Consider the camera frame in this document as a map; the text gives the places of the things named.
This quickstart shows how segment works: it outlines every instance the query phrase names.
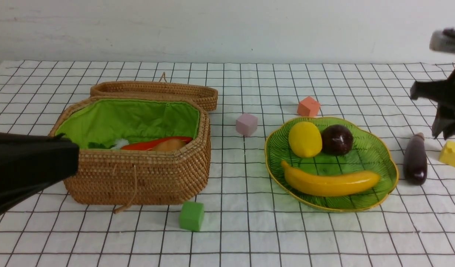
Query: white wall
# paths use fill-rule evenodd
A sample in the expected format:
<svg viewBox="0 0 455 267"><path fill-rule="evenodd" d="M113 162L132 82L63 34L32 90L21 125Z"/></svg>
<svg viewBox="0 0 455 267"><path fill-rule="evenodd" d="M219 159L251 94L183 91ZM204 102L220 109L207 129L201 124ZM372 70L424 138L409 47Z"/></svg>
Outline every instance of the white wall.
<svg viewBox="0 0 455 267"><path fill-rule="evenodd" d="M455 0L0 0L0 61L455 62Z"/></svg>

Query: grid tablecloth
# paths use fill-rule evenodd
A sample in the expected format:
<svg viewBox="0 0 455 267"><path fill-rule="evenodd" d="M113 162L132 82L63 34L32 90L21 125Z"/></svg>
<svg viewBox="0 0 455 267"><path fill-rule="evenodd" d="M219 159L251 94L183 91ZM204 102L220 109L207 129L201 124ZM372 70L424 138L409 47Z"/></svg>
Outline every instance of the grid tablecloth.
<svg viewBox="0 0 455 267"><path fill-rule="evenodd" d="M0 65L0 132L46 135L59 114L105 81L158 81L219 90L210 114L209 183L202 231L178 228L180 206L75 203L62 183L0 217L0 267L455 267L455 168L437 161L431 138L435 103L412 102L417 80L445 79L454 68L427 64L173 64L7 61ZM325 213L299 204L269 178L266 137L313 96L321 115L381 137L402 170L405 145L423 132L429 179L400 181L379 207ZM241 113L259 118L241 137Z"/></svg>

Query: yellow cube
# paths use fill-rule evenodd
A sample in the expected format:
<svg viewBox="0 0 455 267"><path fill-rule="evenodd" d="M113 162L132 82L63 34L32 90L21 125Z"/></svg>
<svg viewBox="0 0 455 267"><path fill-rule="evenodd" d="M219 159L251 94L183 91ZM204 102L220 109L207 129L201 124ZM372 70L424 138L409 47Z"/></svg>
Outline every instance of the yellow cube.
<svg viewBox="0 0 455 267"><path fill-rule="evenodd" d="M440 152L438 160L455 167L455 142L448 140Z"/></svg>

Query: wicker basket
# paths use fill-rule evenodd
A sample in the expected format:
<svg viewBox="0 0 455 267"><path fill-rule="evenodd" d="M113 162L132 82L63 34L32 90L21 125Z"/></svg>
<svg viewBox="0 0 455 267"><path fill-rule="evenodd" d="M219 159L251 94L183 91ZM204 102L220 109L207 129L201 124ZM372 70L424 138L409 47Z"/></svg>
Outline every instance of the wicker basket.
<svg viewBox="0 0 455 267"><path fill-rule="evenodd" d="M107 98L187 102L199 110L197 137L173 152L81 149L78 174L64 181L76 202L123 205L114 209L118 213L131 205L182 204L206 187L211 161L209 115L187 98L163 94L91 96L67 108L50 136L73 113Z"/></svg>
<svg viewBox="0 0 455 267"><path fill-rule="evenodd" d="M217 108L217 90L207 86L168 83L163 72L158 82L119 81L99 83L91 88L91 96L176 96L193 100L206 111Z"/></svg>

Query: basket handle loop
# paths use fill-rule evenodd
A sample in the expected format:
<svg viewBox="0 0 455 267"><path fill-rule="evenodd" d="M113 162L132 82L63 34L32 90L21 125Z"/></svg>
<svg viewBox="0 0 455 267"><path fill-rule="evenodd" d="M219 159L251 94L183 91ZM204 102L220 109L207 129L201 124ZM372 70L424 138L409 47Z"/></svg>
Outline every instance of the basket handle loop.
<svg viewBox="0 0 455 267"><path fill-rule="evenodd" d="M158 80L158 82L161 82L162 79L165 80L165 83L168 83L168 82L167 82L167 79L166 79L166 77L165 77L165 71L162 73L162 76L160 76L160 80Z"/></svg>
<svg viewBox="0 0 455 267"><path fill-rule="evenodd" d="M114 214L118 214L119 212L125 211L128 208L130 208L130 206L132 205L132 201L134 201L134 198L136 197L136 194L137 194L137 184L138 184L137 183L137 167L134 164L134 194L132 195L132 198L129 200L129 202L126 205L119 207L119 208L114 208L114 210L112 211Z"/></svg>

